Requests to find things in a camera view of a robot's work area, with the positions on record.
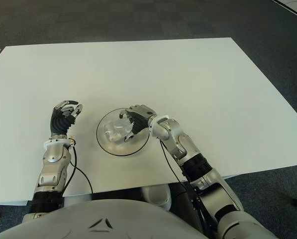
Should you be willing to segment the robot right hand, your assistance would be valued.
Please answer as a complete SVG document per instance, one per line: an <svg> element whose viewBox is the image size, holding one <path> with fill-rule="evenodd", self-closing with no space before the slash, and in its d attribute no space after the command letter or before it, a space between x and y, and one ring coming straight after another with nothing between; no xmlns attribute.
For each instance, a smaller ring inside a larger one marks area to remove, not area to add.
<svg viewBox="0 0 297 239"><path fill-rule="evenodd" d="M124 141L128 142L143 129L148 128L152 118L156 115L156 112L146 105L133 105L121 110L119 113L119 118L122 119L124 116L126 116L129 122L132 124L131 133L125 137Z"/></svg>

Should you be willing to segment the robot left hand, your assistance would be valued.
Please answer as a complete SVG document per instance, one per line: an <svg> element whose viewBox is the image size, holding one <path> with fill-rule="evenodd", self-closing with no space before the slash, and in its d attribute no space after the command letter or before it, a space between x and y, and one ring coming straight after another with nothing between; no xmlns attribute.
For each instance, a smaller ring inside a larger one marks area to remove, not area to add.
<svg viewBox="0 0 297 239"><path fill-rule="evenodd" d="M69 128L75 124L82 110L83 105L77 101L64 100L58 103L53 108L50 119L51 136L67 135Z"/></svg>

